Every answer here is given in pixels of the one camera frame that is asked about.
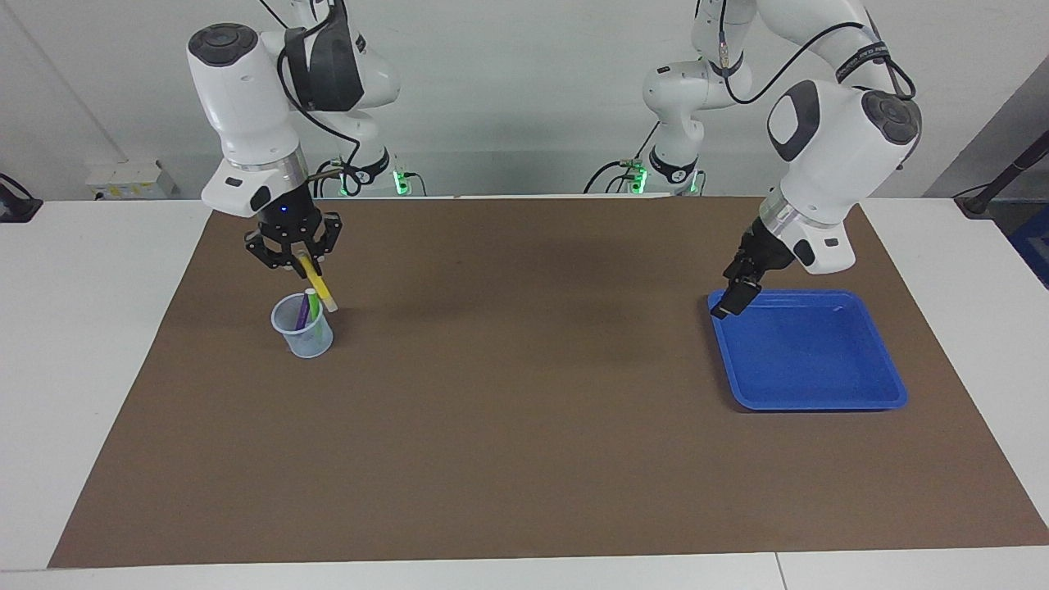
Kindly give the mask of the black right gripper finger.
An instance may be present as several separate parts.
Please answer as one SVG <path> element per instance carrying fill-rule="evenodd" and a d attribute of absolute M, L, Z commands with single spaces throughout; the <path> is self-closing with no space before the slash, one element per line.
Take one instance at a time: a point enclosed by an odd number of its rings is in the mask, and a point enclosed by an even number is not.
<path fill-rule="evenodd" d="M 259 259 L 270 269 L 284 269 L 288 271 L 304 271 L 303 265 L 298 260 L 297 253 L 300 250 L 300 243 L 286 243 L 277 240 L 277 249 L 267 246 L 267 238 L 261 231 L 247 232 L 247 251 Z"/>
<path fill-rule="evenodd" d="M 343 228 L 343 220 L 337 212 L 319 212 L 318 224 L 311 236 L 311 259 L 315 272 L 325 275 L 321 264 L 326 255 L 333 253 L 338 243 L 338 236 Z"/>

